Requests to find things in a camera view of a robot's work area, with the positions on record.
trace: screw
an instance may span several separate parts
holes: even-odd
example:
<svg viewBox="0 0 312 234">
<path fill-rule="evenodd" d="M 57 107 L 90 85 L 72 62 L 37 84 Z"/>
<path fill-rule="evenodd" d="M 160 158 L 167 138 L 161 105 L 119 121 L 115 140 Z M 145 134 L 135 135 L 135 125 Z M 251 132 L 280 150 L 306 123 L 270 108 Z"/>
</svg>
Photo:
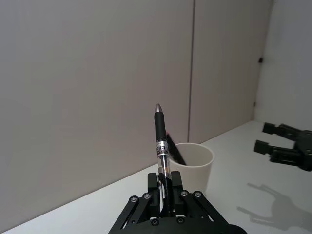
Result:
<svg viewBox="0 0 312 234">
<path fill-rule="evenodd" d="M 132 202 L 137 202 L 137 197 L 136 197 L 136 196 L 133 196 L 133 197 L 130 199 L 130 201 L 132 201 Z"/>
<path fill-rule="evenodd" d="M 201 197 L 201 192 L 196 192 L 194 195 L 195 195 L 196 197 Z"/>
<path fill-rule="evenodd" d="M 150 195 L 150 194 L 145 194 L 145 195 L 144 195 L 144 198 L 145 198 L 145 199 L 150 199 L 150 198 L 151 198 L 151 195 Z"/>
<path fill-rule="evenodd" d="M 177 223 L 179 223 L 179 224 L 182 224 L 182 223 L 184 223 L 184 218 L 177 218 Z"/>
<path fill-rule="evenodd" d="M 157 226 L 159 224 L 159 220 L 158 219 L 152 219 L 151 223 L 153 226 Z"/>
<path fill-rule="evenodd" d="M 186 196 L 187 194 L 188 194 L 188 192 L 185 191 L 185 190 L 183 190 L 183 191 L 181 192 L 181 195 L 182 195 L 182 196 Z"/>
</svg>

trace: white tabletop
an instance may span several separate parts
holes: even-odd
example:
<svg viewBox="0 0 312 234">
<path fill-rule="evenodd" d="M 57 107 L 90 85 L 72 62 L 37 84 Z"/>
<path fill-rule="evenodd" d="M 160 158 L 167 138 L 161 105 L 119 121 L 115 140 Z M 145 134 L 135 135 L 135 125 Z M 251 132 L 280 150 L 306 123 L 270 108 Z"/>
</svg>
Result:
<svg viewBox="0 0 312 234">
<path fill-rule="evenodd" d="M 232 224 L 249 234 L 312 233 L 312 172 L 269 162 L 253 152 L 256 139 L 280 147 L 293 143 L 262 133 L 251 121 L 203 144 L 215 152 L 207 198 Z M 147 191 L 151 166 L 5 234 L 105 234 L 132 195 Z"/>
</svg>

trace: metal pen tip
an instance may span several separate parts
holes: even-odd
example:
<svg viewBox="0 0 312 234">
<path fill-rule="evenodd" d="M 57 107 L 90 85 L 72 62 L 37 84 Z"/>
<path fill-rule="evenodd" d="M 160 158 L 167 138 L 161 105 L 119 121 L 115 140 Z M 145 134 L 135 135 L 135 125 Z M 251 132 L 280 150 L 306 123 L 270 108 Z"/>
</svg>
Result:
<svg viewBox="0 0 312 234">
<path fill-rule="evenodd" d="M 156 112 L 162 112 L 162 108 L 161 108 L 161 106 L 160 106 L 159 103 L 157 103 L 157 105 L 156 105 L 156 107 L 155 107 L 155 113 L 156 113 Z"/>
</svg>

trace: white paper cup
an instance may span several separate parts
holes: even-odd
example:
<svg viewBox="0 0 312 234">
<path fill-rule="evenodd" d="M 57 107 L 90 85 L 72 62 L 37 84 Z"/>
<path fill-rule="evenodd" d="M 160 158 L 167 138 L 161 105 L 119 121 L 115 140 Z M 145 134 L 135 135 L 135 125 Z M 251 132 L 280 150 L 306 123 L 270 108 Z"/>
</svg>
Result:
<svg viewBox="0 0 312 234">
<path fill-rule="evenodd" d="M 194 143 L 181 143 L 176 147 L 185 163 L 181 165 L 170 159 L 171 171 L 179 171 L 182 177 L 183 189 L 190 193 L 199 190 L 206 195 L 208 180 L 215 154 L 207 147 Z"/>
</svg>

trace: gray wall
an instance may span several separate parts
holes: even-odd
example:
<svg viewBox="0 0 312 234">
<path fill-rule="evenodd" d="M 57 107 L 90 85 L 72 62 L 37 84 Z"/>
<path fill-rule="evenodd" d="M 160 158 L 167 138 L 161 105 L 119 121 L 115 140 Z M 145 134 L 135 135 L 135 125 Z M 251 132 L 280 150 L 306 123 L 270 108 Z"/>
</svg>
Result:
<svg viewBox="0 0 312 234">
<path fill-rule="evenodd" d="M 0 231 L 187 140 L 191 0 L 0 1 Z"/>
<path fill-rule="evenodd" d="M 312 1 L 276 0 L 255 119 L 312 129 Z"/>
<path fill-rule="evenodd" d="M 190 141 L 252 119 L 271 0 L 196 0 Z"/>
</svg>

